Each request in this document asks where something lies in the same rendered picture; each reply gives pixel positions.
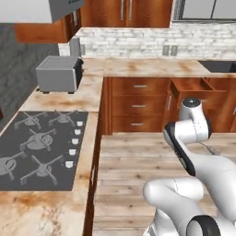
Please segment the wooden base cabinet under hob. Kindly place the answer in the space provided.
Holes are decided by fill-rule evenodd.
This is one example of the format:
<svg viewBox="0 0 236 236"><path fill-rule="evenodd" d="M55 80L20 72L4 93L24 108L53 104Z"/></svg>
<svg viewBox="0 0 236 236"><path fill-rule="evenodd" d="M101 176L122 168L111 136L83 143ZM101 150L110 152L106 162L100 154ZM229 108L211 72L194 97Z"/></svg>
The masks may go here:
<svg viewBox="0 0 236 236"><path fill-rule="evenodd" d="M98 168L100 158L100 142L102 135L110 135L112 133L112 126L109 124L109 119L112 117L112 80L106 77L102 82L100 110L97 123L97 130L95 135L95 144L93 151L93 159L91 165L88 201L84 222L84 229L82 236L92 236L93 219L94 219L94 195L97 188ZM94 185L91 184L91 173L95 166Z"/></svg>

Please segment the grey toaster oven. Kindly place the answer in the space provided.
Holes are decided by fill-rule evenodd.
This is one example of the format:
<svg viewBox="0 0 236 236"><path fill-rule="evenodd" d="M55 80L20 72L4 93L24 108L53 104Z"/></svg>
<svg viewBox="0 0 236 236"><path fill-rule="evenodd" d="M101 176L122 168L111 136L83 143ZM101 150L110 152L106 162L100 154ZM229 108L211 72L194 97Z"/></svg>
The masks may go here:
<svg viewBox="0 0 236 236"><path fill-rule="evenodd" d="M83 76L83 64L79 57L47 56L36 67L40 91L75 93Z"/></svg>

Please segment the wooden wall cabinet door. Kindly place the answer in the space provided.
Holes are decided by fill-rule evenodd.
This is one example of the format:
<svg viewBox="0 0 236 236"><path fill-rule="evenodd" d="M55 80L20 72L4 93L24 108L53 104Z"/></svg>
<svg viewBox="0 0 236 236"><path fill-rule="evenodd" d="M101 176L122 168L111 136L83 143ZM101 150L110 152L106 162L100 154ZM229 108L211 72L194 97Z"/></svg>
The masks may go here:
<svg viewBox="0 0 236 236"><path fill-rule="evenodd" d="M168 28L173 0L133 0L132 20L129 21L127 0L126 26L129 28Z"/></svg>
<svg viewBox="0 0 236 236"><path fill-rule="evenodd" d="M124 0L124 20L121 21L121 0L85 0L81 8L83 27L122 28L125 26L126 0Z"/></svg>

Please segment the wooden drawer front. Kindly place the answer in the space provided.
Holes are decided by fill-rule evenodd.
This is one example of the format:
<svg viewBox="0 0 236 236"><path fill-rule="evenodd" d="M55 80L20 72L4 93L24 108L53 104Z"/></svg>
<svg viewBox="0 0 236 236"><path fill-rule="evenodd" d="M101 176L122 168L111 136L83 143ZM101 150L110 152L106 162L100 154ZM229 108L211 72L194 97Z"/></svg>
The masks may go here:
<svg viewBox="0 0 236 236"><path fill-rule="evenodd" d="M133 85L147 85L147 88L134 88ZM164 95L168 90L169 79L162 77L114 77L112 79L112 94L122 95Z"/></svg>
<svg viewBox="0 0 236 236"><path fill-rule="evenodd" d="M144 105L146 108L132 108L132 105ZM165 96L115 96L112 98L113 115L154 115L163 114Z"/></svg>
<svg viewBox="0 0 236 236"><path fill-rule="evenodd" d="M117 115L112 118L113 132L160 132L162 115ZM132 126L130 123L144 123Z"/></svg>

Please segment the wooden wall cabinet beside hood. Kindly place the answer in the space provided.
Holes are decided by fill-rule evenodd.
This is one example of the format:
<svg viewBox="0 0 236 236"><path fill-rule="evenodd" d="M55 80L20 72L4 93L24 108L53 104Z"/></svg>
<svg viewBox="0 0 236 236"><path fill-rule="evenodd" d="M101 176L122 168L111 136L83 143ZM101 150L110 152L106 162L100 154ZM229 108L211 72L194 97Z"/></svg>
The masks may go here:
<svg viewBox="0 0 236 236"><path fill-rule="evenodd" d="M16 23L15 35L22 43L67 43L81 27L80 10L54 23Z"/></svg>

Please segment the dark sink basin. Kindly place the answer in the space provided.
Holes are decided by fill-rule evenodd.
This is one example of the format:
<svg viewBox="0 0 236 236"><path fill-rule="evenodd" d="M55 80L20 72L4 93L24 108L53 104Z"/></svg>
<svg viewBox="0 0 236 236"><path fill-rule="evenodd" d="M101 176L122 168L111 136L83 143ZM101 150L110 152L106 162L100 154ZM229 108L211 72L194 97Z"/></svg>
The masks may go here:
<svg viewBox="0 0 236 236"><path fill-rule="evenodd" d="M236 73L236 61L200 61L200 64L211 73Z"/></svg>

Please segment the grey range hood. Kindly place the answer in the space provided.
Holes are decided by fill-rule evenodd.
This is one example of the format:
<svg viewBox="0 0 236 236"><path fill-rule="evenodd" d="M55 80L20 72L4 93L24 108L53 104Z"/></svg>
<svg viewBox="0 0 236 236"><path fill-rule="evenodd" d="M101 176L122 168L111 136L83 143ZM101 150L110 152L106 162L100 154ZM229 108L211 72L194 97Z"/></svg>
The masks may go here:
<svg viewBox="0 0 236 236"><path fill-rule="evenodd" d="M73 13L85 4L85 0L49 0L50 23Z"/></svg>

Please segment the open wooden drawer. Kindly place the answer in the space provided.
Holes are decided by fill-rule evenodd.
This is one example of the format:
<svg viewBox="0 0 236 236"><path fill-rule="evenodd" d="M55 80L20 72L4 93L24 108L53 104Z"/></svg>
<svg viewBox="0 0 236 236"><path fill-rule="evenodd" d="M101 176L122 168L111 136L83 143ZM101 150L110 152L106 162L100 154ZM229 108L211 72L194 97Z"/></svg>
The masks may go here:
<svg viewBox="0 0 236 236"><path fill-rule="evenodd" d="M178 103L186 98L198 98L202 102L218 102L226 97L225 90L214 88L204 77L172 78L171 92Z"/></svg>

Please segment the wooden sink base cabinet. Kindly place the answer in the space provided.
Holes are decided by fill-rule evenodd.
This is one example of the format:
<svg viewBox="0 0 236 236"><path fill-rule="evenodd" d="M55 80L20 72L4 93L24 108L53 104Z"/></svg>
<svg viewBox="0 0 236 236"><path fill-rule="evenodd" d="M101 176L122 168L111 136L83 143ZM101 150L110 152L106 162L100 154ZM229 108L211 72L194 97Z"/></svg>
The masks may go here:
<svg viewBox="0 0 236 236"><path fill-rule="evenodd" d="M228 133L233 130L236 119L236 78L208 78L214 89L203 99L203 109L210 119L215 133Z"/></svg>

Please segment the narrow wooden base cabinet door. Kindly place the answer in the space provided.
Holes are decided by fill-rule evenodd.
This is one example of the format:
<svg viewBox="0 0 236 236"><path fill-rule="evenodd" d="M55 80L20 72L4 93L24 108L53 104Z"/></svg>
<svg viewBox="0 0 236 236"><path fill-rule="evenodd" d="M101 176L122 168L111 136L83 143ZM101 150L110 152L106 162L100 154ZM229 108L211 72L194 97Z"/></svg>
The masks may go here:
<svg viewBox="0 0 236 236"><path fill-rule="evenodd" d="M168 107L168 99L169 96L172 95L171 97L171 108L169 111L167 111ZM176 122L179 120L179 110L180 107L178 106L178 101L172 94L172 92L169 90L167 92L167 100L166 100L166 105L165 105L165 110L164 110L164 115L163 115L163 120L162 120L162 126L165 126L169 122Z"/></svg>

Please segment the grey upright box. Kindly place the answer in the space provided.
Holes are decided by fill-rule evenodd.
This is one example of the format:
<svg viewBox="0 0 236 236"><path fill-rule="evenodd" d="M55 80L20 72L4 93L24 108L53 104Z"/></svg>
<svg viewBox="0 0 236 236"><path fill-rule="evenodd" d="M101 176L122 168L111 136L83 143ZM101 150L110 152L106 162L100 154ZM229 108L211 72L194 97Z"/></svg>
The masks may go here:
<svg viewBox="0 0 236 236"><path fill-rule="evenodd" d="M80 48L80 39L72 38L69 42L70 55L71 56L81 56L81 48Z"/></svg>

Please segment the window with grey frame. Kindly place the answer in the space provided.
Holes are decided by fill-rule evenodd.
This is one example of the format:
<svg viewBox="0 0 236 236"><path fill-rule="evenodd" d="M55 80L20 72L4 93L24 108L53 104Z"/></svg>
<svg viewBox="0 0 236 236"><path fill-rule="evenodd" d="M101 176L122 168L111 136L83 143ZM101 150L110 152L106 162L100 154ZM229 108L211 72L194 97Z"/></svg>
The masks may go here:
<svg viewBox="0 0 236 236"><path fill-rule="evenodd" d="M236 21L236 0L176 0L173 19Z"/></svg>

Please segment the grey gas hob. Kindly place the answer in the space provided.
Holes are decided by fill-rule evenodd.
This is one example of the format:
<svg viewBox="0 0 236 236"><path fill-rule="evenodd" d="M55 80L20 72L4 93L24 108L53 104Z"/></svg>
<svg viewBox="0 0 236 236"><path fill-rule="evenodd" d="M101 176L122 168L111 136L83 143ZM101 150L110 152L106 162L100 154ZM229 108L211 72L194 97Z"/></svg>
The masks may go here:
<svg viewBox="0 0 236 236"><path fill-rule="evenodd" d="M0 136L0 191L70 191L87 112L19 112ZM75 129L81 134L75 135ZM72 144L78 138L78 144ZM69 149L77 151L69 155ZM74 166L68 169L65 163Z"/></svg>

